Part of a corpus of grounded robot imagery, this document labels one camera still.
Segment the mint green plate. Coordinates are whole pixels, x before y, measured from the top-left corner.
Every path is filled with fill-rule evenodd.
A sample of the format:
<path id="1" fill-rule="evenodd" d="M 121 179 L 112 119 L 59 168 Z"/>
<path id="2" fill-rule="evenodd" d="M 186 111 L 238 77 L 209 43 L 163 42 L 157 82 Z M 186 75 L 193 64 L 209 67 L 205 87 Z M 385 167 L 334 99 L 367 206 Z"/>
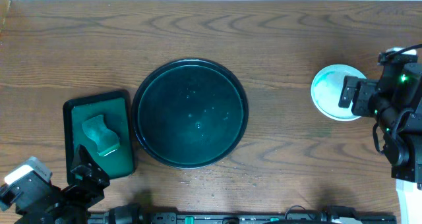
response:
<path id="1" fill-rule="evenodd" d="M 360 118 L 360 116 L 352 114 L 352 103 L 348 108 L 338 106 L 346 76 L 366 79 L 362 72 L 349 65 L 330 65 L 316 74 L 310 89 L 311 98 L 316 108 L 327 117 L 342 122 Z"/>

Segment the green scrubbing sponge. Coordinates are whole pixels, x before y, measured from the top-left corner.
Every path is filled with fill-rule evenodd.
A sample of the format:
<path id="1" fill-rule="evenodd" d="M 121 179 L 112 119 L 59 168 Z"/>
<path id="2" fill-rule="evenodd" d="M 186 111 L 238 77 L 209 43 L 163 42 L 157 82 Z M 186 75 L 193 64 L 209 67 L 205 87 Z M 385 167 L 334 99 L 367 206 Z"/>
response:
<path id="1" fill-rule="evenodd" d="M 118 135 L 106 126 L 104 115 L 97 115 L 82 123 L 82 130 L 97 147 L 97 153 L 105 157 L 121 146 Z"/>

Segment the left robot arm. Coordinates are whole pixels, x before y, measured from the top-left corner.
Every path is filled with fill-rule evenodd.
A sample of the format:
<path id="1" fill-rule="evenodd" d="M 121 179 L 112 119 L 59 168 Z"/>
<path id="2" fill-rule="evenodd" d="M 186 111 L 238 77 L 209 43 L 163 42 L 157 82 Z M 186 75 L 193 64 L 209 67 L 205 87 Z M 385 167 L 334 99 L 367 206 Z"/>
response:
<path id="1" fill-rule="evenodd" d="M 46 183 L 35 172 L 17 180 L 10 187 L 15 212 L 22 216 L 17 223 L 86 224 L 88 209 L 104 199 L 109 175 L 82 145 L 76 149 L 71 175 L 73 181 L 64 189 Z"/>

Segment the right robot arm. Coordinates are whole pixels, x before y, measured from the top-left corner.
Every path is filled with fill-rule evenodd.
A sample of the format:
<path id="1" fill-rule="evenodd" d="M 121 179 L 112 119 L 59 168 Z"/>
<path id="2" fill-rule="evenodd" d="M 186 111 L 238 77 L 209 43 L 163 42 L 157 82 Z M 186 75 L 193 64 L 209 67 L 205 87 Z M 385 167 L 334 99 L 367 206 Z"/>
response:
<path id="1" fill-rule="evenodd" d="M 402 223 L 421 222 L 421 64 L 386 65 L 379 80 L 345 76 L 339 104 L 372 117 L 378 153 L 392 166 Z"/>

